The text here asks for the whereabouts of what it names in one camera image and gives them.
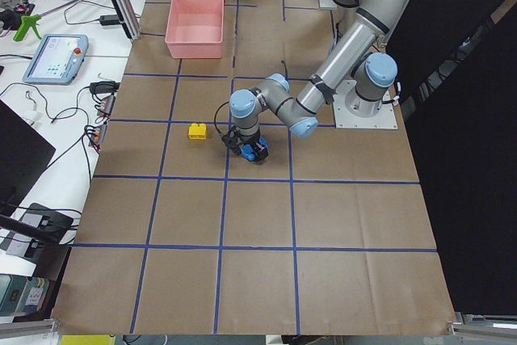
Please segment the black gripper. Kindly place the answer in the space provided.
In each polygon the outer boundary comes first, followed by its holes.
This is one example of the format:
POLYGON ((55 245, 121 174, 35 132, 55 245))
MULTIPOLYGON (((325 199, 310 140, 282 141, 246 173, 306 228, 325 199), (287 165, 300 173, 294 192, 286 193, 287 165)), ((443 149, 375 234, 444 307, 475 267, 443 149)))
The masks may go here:
POLYGON ((260 138, 260 130, 258 129, 251 135, 243 135, 239 132, 236 126, 232 126, 227 133, 221 135, 221 140, 226 148, 236 155, 242 154, 242 147, 248 143, 253 142, 252 150, 254 153, 254 161, 261 162, 269 155, 269 148, 266 142, 258 141, 260 138))

